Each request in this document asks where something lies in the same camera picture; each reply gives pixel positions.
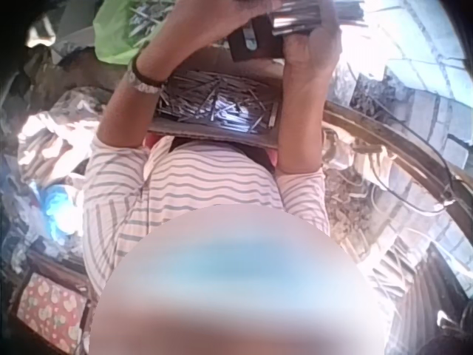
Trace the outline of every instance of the bracelet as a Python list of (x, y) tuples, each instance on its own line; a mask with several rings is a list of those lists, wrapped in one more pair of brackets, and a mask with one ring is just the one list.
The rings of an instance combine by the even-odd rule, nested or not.
[(142, 75), (137, 68), (137, 59), (140, 53), (138, 53), (130, 62), (126, 77), (128, 83), (132, 85), (136, 90), (145, 94), (157, 94), (163, 90), (164, 85), (167, 81), (154, 81), (146, 76)]

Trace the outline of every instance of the striped shirt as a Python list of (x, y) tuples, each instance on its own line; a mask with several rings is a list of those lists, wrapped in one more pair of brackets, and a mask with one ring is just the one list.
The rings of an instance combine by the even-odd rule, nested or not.
[(277, 175), (225, 143), (173, 138), (148, 149), (92, 143), (84, 187), (84, 261), (100, 296), (122, 258), (150, 231), (195, 209), (252, 203), (281, 209), (329, 234), (324, 174)]

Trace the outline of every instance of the plastic bag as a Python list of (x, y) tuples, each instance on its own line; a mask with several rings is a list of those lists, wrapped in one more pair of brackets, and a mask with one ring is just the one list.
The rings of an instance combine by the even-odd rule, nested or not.
[(152, 38), (161, 28), (156, 26), (145, 38), (129, 37), (130, 7), (142, 1), (106, 0), (94, 19), (95, 54), (100, 61), (127, 65), (140, 50), (141, 44)]

